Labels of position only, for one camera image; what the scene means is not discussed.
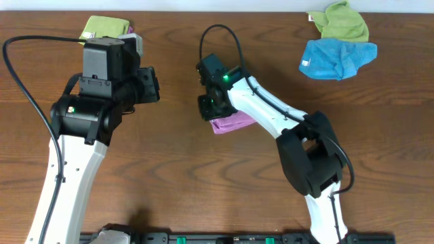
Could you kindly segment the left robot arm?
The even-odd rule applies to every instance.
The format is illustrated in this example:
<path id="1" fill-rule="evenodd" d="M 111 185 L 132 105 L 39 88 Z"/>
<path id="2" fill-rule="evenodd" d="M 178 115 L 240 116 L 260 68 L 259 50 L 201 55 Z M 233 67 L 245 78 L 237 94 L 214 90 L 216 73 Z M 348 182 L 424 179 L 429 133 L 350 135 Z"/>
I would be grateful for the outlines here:
<path id="1" fill-rule="evenodd" d="M 114 130 L 134 105 L 157 102 L 153 67 L 73 75 L 52 105 L 45 182 L 27 243 L 78 243 L 92 184 Z"/>

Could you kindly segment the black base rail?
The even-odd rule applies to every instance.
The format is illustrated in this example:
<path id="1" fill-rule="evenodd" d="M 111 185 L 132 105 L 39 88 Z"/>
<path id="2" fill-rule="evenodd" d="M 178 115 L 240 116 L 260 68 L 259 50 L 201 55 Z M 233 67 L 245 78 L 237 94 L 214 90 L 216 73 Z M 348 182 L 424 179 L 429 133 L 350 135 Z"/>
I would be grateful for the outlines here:
<path id="1" fill-rule="evenodd" d="M 82 233 L 80 243 L 136 244 L 314 244 L 317 240 L 305 231 L 272 234 L 191 234 L 138 232 L 130 226 L 107 224 L 99 232 Z"/>

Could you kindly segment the crumpled green cloth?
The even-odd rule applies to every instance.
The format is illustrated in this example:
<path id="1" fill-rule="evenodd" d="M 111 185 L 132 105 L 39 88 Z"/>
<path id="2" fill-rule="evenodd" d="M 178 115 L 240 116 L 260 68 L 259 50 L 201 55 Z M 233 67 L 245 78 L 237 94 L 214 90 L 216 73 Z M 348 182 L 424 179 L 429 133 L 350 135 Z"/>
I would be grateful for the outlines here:
<path id="1" fill-rule="evenodd" d="M 329 5 L 324 12 L 307 12 L 321 38 L 332 38 L 353 43 L 369 41 L 368 26 L 360 13 L 351 8 L 349 1 Z"/>

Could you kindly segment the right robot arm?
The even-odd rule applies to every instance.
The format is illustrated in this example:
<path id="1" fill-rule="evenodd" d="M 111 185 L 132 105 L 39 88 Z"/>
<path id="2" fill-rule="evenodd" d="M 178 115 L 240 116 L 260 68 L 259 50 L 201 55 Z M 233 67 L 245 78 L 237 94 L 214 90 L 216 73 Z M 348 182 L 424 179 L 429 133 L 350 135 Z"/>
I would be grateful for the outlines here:
<path id="1" fill-rule="evenodd" d="M 311 234 L 318 243 L 340 243 L 348 229 L 338 192 L 346 157 L 327 117 L 293 108 L 264 89 L 240 67 L 196 66 L 206 93 L 199 96 L 202 117 L 209 121 L 241 111 L 274 137 L 283 172 L 305 197 Z"/>

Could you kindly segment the pink microfiber cloth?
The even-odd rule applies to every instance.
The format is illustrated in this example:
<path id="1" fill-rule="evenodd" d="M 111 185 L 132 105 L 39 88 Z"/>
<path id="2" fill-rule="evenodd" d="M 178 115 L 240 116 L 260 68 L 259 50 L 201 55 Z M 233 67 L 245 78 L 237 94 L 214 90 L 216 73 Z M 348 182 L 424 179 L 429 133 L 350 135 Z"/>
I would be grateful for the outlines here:
<path id="1" fill-rule="evenodd" d="M 251 116 L 238 111 L 229 117 L 212 119 L 210 121 L 215 134 L 225 134 L 237 129 L 242 129 L 254 124 L 256 121 Z"/>

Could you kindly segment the crumpled blue cloth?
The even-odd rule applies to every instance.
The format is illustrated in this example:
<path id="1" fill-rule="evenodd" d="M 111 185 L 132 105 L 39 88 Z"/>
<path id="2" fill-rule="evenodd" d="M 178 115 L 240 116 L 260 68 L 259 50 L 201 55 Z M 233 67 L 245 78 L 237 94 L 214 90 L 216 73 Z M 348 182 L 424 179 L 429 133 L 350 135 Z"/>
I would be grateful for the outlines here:
<path id="1" fill-rule="evenodd" d="M 333 38 L 310 40 L 302 55 L 299 71 L 311 79 L 343 80 L 376 59 L 374 43 L 353 43 Z"/>

